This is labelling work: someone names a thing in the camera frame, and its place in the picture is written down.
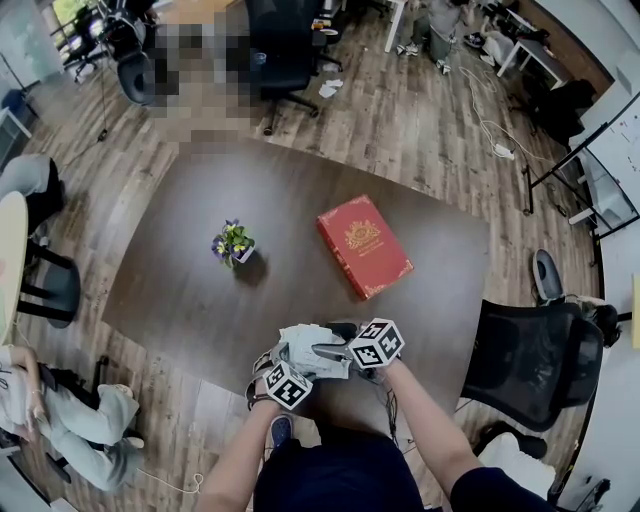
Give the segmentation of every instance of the whiteboard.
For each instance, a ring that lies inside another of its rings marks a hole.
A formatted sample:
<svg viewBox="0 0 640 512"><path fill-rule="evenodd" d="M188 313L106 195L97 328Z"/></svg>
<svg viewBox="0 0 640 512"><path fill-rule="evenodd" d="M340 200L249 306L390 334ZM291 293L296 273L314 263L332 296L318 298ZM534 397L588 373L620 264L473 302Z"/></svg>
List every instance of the whiteboard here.
<svg viewBox="0 0 640 512"><path fill-rule="evenodd" d="M589 144L591 153L619 183L640 211L640 99L639 96L600 136Z"/></svg>

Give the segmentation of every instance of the small white pot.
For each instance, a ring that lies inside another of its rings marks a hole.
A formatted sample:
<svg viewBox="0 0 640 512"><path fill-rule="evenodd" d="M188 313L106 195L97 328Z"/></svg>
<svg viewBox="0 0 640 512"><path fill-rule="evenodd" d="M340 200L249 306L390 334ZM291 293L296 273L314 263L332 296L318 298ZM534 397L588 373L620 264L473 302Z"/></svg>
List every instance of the small white pot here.
<svg viewBox="0 0 640 512"><path fill-rule="evenodd" d="M249 249L242 255L242 258L236 258L234 256L233 259L238 263L245 263L249 259L249 256L251 256L251 254L253 254L253 247L249 247Z"/></svg>

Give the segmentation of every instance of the wooden floor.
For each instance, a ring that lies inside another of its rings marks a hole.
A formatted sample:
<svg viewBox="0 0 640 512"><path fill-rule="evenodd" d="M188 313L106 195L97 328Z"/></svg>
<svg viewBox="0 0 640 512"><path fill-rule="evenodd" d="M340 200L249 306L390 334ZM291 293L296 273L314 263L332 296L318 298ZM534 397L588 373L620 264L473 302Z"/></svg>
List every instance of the wooden floor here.
<svg viewBox="0 0 640 512"><path fill-rule="evenodd" d="M574 211L572 201L561 190L540 187L535 192L536 213L524 217L521 153L515 162L491 154L467 80L458 69L465 66L484 78L482 71L488 67L462 49L452 56L452 73L443 77L424 57L385 54L386 29L387 22L371 13L359 26L350 26L334 50L345 66L342 89L322 100L317 94L320 83L334 76L315 78L305 96L321 104L320 117L311 119L304 109L283 105L271 142L386 176L485 219L491 231L488 300L533 304L529 264L538 248L555 257L568 292L597 294L587 229L570 227L549 204L550 196L555 196L555 202ZM530 135L521 114L508 112L502 85L508 82L495 76L493 82L495 94L473 85L480 114L504 126L535 155L549 159L561 155L561 148L545 135ZM193 474L206 474L216 462L241 425L246 407L243 398L177 370L171 361L148 353L101 321L127 244L179 147L163 140L147 111L127 102L107 68L109 136L85 151L102 129L101 87L100 74L95 73L81 86L56 83L34 91L43 119L34 126L25 152L46 153L61 169L69 203L51 223L50 237L55 251L78 263L83 293L79 317L66 330L22 315L20 331L42 361L85 377L91 375L97 358L107 354L112 361L107 381L132 381L139 396L138 429L147 440L144 469L172 485L193 488ZM498 137L497 130L492 133ZM261 128L256 127L252 136L262 138ZM529 161L536 172L545 169L542 162L531 157ZM24 344L16 329L13 341ZM544 434L550 448L545 460L560 472L566 468L583 415L584 408L567 410ZM455 419L473 442L478 429L498 417L491 408L472 403ZM314 443L309 422L301 421L300 426L303 443ZM94 489L73 472L72 485L64 485L47 469L45 451L50 448L42 441L26 447L17 460L50 499L64 497L80 511L193 508L193 495L182 495L143 474L115 494ZM425 503L439 503L438 488L417 451L406 457Z"/></svg>

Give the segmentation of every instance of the chair backrest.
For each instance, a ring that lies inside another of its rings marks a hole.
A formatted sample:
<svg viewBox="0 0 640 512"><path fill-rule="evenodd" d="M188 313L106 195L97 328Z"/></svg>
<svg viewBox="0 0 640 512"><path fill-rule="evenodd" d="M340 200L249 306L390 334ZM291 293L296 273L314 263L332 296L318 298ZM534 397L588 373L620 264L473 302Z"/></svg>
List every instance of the chair backrest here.
<svg viewBox="0 0 640 512"><path fill-rule="evenodd" d="M462 394L545 431L563 407L589 399L602 346L602 333L582 320L576 304L512 308L483 301Z"/></svg>
<svg viewBox="0 0 640 512"><path fill-rule="evenodd" d="M251 47L258 50L307 52L318 0L246 0Z"/></svg>

